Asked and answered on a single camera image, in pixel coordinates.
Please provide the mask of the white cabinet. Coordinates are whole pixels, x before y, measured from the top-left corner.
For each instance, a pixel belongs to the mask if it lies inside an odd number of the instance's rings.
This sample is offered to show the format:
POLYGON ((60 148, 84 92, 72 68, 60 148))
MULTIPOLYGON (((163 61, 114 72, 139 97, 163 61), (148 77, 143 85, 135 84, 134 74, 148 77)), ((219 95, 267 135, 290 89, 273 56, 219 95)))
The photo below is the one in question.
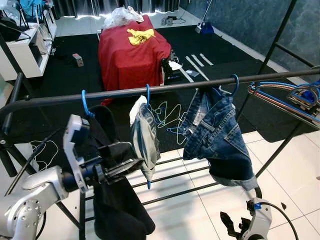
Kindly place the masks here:
POLYGON ((16 41, 8 41, 7 47, 26 78, 44 75, 46 65, 57 36, 57 21, 50 10, 43 10, 36 22, 28 23, 16 41))

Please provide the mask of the short white strip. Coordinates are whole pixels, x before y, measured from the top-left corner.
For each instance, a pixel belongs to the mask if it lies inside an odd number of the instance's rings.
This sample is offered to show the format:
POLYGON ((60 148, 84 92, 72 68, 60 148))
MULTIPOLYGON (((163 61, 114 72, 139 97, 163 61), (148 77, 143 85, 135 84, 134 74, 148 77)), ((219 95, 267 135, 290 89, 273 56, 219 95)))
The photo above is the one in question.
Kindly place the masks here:
POLYGON ((192 54, 191 55, 192 59, 194 59, 195 62, 197 62, 197 64, 199 64, 199 66, 204 67, 205 66, 205 62, 207 63, 208 61, 206 60, 205 56, 203 54, 192 54))
POLYGON ((209 66, 213 66, 213 62, 211 62, 208 58, 206 58, 206 56, 204 54, 199 54, 199 56, 209 65, 209 66))

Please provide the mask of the grey power strip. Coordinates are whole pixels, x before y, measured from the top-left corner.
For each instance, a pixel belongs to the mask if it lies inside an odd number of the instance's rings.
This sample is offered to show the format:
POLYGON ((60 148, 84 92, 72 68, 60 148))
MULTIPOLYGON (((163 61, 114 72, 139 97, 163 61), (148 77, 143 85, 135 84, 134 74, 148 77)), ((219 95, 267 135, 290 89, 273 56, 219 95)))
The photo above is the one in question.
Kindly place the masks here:
POLYGON ((173 26, 176 21, 178 21, 177 16, 167 16, 161 19, 162 26, 173 26))

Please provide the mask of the blue hanger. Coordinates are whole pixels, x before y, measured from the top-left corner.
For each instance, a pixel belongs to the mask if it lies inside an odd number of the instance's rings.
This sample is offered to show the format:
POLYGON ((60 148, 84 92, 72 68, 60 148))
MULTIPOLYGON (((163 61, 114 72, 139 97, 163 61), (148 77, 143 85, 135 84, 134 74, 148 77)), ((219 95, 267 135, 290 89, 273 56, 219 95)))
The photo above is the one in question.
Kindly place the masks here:
POLYGON ((240 88, 240 78, 237 74, 231 74, 230 76, 231 78, 234 79, 235 81, 235 86, 233 91, 228 95, 230 98, 232 98, 233 96, 235 96, 235 94, 237 93, 238 89, 240 88))
MULTIPOLYGON (((147 83, 146 84, 146 99, 147 99, 147 105, 150 103, 150 85, 147 83)), ((151 181, 148 179, 146 182, 147 189, 151 189, 151 181)))
POLYGON ((182 126, 167 127, 166 132, 175 135, 176 141, 185 141, 189 137, 189 131, 182 126))
POLYGON ((85 112, 85 115, 89 118, 94 118, 95 114, 93 112, 91 112, 91 110, 89 110, 89 106, 87 103, 86 89, 83 89, 81 91, 81 102, 82 102, 82 106, 83 106, 83 110, 85 112))

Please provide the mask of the black garment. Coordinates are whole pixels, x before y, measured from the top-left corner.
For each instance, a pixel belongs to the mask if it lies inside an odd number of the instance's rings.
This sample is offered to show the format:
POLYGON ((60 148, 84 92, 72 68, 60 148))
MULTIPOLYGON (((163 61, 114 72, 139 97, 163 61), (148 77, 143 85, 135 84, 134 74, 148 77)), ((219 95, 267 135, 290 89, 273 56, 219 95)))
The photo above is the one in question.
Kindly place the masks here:
MULTIPOLYGON (((104 105, 89 108, 90 146, 94 149, 121 141, 114 114, 104 105)), ((126 178, 125 170, 115 181, 94 185, 94 232, 100 240, 146 240, 156 225, 126 178)))

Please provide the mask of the black metal clothes rack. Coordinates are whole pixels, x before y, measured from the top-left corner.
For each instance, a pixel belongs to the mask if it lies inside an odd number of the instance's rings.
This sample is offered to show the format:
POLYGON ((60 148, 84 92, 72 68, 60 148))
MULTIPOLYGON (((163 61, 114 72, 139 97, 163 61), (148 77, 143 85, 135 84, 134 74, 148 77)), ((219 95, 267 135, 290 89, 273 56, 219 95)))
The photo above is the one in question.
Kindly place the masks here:
MULTIPOLYGON (((320 75, 320 67, 314 66, 306 71, 286 71, 250 75, 240 77, 239 80, 240 84, 258 83, 280 78, 311 75, 320 75)), ((233 78, 220 78, 218 80, 190 82, 170 86, 154 86, 150 87, 150 94, 201 89, 228 84, 235 85, 235 80, 233 78)), ((130 98, 143 94, 147 94, 147 89, 138 87, 100 93, 86 93, 86 100, 130 98)), ((32 100, 10 102, 0 108, 0 123, 3 123, 9 115, 17 110, 41 106, 64 105, 72 102, 82 103, 82 94, 67 94, 64 96, 42 97, 32 100)), ((68 197, 70 192, 79 190, 74 181, 73 172, 66 173, 58 166, 36 172, 29 176, 28 181, 25 181, 23 192, 14 194, 13 190, 16 183, 19 182, 26 169, 30 166, 30 160, 25 158, 14 144, 10 144, 6 139, 7 137, 4 132, 0 131, 0 162, 2 162, 10 178, 13 178, 12 183, 10 183, 7 188, 6 194, 0 198, 0 210, 3 211, 5 217, 3 227, 0 229, 0 237, 7 240, 37 240, 37 231, 43 229, 46 223, 46 210, 48 210, 50 206, 55 205, 75 224, 78 228, 78 233, 80 233, 80 237, 84 239, 86 217, 82 216, 80 219, 74 218, 63 204, 63 200, 68 197)))

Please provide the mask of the black box device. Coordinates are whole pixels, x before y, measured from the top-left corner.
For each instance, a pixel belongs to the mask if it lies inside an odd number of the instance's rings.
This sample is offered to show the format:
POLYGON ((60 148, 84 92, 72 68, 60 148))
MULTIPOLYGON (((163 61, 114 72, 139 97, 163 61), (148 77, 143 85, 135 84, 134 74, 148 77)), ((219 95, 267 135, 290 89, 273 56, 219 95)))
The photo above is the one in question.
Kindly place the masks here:
POLYGON ((178 55, 176 55, 175 51, 173 49, 171 49, 170 53, 169 53, 169 57, 162 58, 160 60, 160 69, 161 69, 161 73, 162 73, 161 85, 166 85, 167 82, 179 78, 179 70, 173 71, 170 68, 168 61, 178 62, 179 64, 181 64, 183 66, 183 63, 179 59, 178 55))

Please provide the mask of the black rug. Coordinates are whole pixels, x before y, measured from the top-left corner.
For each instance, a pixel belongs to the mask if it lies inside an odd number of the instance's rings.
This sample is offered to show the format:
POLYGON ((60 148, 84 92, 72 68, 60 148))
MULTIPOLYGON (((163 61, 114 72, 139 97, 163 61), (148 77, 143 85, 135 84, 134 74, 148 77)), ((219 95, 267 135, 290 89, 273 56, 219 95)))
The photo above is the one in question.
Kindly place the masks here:
MULTIPOLYGON (((204 62, 202 71, 211 80, 228 78, 232 74, 245 77, 255 74, 261 62, 237 46, 214 34, 197 34, 193 26, 160 28, 158 32, 167 39, 179 60, 187 70, 192 64, 185 57, 204 54, 213 65, 204 62)), ((102 92, 103 83, 98 62, 98 37, 95 34, 63 36, 55 39, 55 56, 45 68, 44 76, 30 80, 34 96, 48 98, 63 95, 78 95, 102 92), (83 67, 75 66, 72 54, 77 53, 84 61, 83 67)), ((169 110, 181 104, 187 109, 195 90, 179 90, 151 95, 151 105, 167 101, 169 110)), ((7 137, 13 143, 43 140, 55 129, 65 125, 71 114, 82 115, 80 102, 33 107, 16 110, 12 115, 7 137)), ((238 119, 243 133, 258 132, 270 142, 279 142, 297 127, 297 134, 310 133, 311 126, 300 123, 290 114, 269 103, 251 98, 238 119)))

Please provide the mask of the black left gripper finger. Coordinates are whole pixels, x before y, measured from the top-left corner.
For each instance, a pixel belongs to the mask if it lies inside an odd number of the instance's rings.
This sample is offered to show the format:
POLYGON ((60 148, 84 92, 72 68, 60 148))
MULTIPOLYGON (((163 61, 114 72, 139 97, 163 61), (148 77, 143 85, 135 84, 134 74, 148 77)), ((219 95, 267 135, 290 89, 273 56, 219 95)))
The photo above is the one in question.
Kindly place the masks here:
POLYGON ((130 142, 117 141, 112 144, 101 146, 99 155, 103 159, 112 162, 123 162, 127 157, 132 155, 133 146, 130 142))
POLYGON ((142 158, 127 158, 113 167, 108 167, 104 172, 104 181, 108 184, 116 183, 125 178, 126 175, 140 170, 143 162, 142 158))

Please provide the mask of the dark curtain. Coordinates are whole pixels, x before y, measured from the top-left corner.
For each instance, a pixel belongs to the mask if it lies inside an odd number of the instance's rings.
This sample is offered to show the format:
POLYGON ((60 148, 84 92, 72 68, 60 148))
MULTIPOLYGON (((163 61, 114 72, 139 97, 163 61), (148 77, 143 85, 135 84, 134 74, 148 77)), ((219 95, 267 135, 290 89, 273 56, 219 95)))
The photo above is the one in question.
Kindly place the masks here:
POLYGON ((183 0, 52 0, 55 15, 80 18, 107 15, 119 7, 133 7, 142 14, 174 12, 183 0))

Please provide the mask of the blue hangers bundle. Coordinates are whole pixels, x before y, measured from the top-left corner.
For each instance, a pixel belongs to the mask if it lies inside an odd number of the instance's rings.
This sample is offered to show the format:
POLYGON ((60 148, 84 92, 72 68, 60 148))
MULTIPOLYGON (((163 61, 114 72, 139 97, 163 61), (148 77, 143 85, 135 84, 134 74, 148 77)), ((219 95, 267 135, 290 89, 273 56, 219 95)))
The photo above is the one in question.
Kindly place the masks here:
POLYGON ((251 83, 247 92, 256 96, 279 110, 291 114, 294 118, 320 129, 320 81, 303 84, 288 84, 283 82, 262 81, 251 83), (266 93, 265 89, 278 89, 286 92, 285 99, 266 93))

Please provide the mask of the teal bag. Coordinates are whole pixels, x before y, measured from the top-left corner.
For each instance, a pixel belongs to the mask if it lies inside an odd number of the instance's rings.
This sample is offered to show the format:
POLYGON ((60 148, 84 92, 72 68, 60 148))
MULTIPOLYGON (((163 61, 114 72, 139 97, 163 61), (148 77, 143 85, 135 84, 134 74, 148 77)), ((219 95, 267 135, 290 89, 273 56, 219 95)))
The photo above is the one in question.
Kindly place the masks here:
POLYGON ((26 19, 34 19, 41 16, 44 10, 51 8, 53 0, 19 0, 26 19))

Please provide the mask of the blue denim jeans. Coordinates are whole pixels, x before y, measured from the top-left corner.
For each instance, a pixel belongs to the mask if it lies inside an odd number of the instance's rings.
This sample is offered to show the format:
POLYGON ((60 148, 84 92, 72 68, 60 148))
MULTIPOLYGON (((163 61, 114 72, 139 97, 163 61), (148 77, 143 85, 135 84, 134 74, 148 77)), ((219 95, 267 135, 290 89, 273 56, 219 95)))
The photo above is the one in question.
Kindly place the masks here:
POLYGON ((200 87, 190 101, 178 132, 185 136, 183 158, 207 160, 208 172, 223 186, 258 188, 249 151, 236 120, 233 94, 200 87))

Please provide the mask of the yellow cloth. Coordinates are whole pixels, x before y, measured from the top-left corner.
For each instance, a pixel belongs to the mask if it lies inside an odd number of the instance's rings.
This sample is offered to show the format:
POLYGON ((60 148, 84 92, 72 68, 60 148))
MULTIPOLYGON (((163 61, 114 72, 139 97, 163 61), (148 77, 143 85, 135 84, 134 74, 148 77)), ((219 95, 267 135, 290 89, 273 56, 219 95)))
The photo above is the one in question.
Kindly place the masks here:
POLYGON ((153 29, 147 29, 147 30, 127 29, 126 32, 128 32, 128 34, 131 34, 127 38, 130 45, 132 46, 139 46, 142 43, 156 36, 155 31, 153 29))

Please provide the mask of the white plastic bag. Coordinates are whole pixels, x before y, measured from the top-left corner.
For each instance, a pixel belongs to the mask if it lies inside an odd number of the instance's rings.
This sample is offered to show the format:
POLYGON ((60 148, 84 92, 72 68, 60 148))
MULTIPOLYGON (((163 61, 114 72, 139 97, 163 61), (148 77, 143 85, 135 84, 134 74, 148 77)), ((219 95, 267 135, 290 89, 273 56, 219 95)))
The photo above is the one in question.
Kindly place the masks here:
POLYGON ((114 27, 128 25, 131 21, 142 23, 144 18, 134 10, 132 6, 117 7, 105 17, 102 29, 110 29, 114 27))

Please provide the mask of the pale washed jeans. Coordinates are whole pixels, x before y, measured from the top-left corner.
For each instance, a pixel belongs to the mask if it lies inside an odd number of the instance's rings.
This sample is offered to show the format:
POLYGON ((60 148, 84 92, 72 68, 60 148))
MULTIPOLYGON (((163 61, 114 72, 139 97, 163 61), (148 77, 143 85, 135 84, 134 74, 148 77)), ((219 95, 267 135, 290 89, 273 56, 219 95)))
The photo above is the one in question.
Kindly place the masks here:
POLYGON ((157 125, 151 105, 146 96, 140 96, 128 114, 131 127, 130 136, 137 158, 142 159, 141 172, 149 189, 156 163, 160 159, 157 125))

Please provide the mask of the small grey box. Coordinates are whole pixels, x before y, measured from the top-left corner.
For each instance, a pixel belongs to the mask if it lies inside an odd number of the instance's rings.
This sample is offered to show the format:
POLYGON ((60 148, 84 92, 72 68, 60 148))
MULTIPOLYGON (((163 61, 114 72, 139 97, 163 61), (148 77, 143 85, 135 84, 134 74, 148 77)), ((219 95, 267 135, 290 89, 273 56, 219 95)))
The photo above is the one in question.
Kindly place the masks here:
POLYGON ((78 53, 73 53, 71 55, 72 59, 73 59, 73 62, 74 62, 74 65, 76 67, 83 67, 85 66, 85 63, 83 61, 83 58, 78 54, 78 53))

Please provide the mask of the long white strip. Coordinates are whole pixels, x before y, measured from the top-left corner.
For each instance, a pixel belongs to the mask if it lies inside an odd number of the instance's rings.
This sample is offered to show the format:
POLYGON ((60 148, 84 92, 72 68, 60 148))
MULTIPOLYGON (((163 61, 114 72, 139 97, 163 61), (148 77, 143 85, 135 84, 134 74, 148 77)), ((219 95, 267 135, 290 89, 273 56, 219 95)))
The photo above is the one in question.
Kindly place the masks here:
POLYGON ((180 67, 179 71, 182 73, 183 77, 185 77, 186 80, 188 80, 190 83, 194 82, 194 80, 191 78, 191 76, 189 74, 186 73, 186 71, 183 69, 183 67, 180 67))
POLYGON ((190 64, 192 64, 192 66, 195 68, 195 70, 207 81, 209 81, 210 79, 206 76, 205 73, 203 73, 203 71, 201 71, 201 69, 186 55, 185 59, 190 62, 190 64))

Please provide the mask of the red cloth covered table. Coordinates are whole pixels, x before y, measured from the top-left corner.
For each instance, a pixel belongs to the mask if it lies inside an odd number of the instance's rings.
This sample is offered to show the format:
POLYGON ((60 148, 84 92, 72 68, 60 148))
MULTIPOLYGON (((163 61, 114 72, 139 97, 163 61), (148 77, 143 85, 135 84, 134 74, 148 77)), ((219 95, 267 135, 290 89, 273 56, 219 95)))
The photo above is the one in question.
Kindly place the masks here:
POLYGON ((143 21, 104 29, 99 36, 98 62, 103 90, 144 89, 147 85, 160 86, 165 82, 162 61, 169 59, 172 47, 155 30, 150 16, 143 21), (129 30, 153 31, 150 39, 133 45, 129 30))

